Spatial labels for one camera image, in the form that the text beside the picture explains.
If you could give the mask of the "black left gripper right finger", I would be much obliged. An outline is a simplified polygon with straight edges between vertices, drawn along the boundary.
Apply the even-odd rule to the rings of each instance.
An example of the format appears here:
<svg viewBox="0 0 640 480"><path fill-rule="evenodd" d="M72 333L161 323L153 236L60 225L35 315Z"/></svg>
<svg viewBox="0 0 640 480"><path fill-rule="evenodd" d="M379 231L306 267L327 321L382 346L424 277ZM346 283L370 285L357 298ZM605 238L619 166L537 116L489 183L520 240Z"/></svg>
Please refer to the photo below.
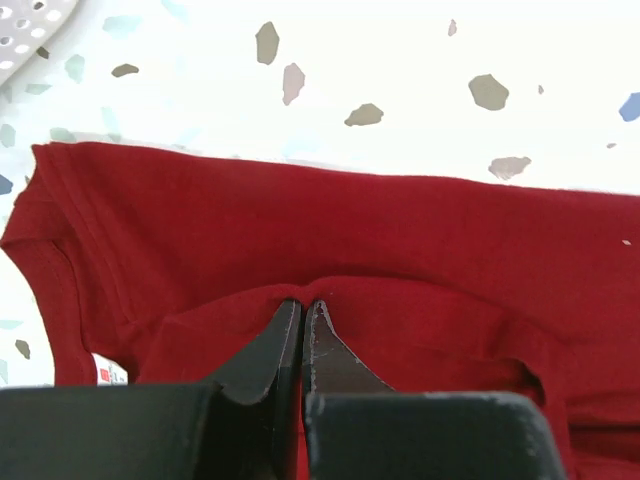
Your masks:
<svg viewBox="0 0 640 480"><path fill-rule="evenodd" d="M305 320L302 383L312 479L567 476L550 427L529 399L397 392L340 339L322 300Z"/></svg>

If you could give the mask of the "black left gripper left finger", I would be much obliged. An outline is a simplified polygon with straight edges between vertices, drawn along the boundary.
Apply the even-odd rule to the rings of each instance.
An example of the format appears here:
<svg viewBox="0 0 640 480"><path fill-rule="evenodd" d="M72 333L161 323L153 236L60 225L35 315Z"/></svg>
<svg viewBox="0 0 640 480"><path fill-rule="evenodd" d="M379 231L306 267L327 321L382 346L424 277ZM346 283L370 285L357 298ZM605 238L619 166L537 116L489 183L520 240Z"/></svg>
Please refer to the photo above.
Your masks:
<svg viewBox="0 0 640 480"><path fill-rule="evenodd" d="M5 479L292 479L302 308L196 383L11 389Z"/></svg>

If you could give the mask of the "red t shirt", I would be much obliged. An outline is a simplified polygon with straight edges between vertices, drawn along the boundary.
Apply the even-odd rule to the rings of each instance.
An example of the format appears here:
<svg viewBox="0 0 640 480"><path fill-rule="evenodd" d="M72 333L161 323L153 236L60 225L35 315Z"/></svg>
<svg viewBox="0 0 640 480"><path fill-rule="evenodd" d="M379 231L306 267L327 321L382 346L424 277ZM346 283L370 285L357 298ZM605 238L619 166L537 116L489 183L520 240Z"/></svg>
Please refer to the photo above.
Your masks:
<svg viewBox="0 0 640 480"><path fill-rule="evenodd" d="M507 390L573 479L639 475L635 196L208 159L33 149L2 250L35 294L60 385L94 359L202 379L282 301L404 391Z"/></svg>

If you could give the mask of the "white plastic laundry basket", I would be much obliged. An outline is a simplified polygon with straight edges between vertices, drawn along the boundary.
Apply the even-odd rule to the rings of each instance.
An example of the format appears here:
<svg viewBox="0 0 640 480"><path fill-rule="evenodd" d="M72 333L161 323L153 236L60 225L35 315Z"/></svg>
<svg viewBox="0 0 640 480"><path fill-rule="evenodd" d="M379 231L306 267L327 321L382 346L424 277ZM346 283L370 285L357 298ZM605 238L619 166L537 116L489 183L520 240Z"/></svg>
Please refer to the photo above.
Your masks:
<svg viewBox="0 0 640 480"><path fill-rule="evenodd" d="M1 0L1 85L69 20L78 0Z"/></svg>

